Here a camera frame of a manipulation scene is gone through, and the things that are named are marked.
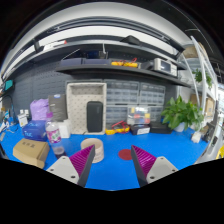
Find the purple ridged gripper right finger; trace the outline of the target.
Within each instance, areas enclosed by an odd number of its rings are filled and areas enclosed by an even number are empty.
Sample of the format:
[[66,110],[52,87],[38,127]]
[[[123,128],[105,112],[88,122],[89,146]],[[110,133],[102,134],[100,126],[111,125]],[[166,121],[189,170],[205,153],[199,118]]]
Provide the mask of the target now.
[[155,157],[134,145],[131,146],[131,156],[140,187],[178,171],[164,156]]

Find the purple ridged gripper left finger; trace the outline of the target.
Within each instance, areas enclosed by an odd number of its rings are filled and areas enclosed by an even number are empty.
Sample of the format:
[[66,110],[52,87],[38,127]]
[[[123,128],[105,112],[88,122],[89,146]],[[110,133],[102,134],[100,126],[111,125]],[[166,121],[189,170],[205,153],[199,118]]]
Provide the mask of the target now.
[[72,156],[61,156],[47,171],[84,187],[95,156],[95,146],[88,146]]

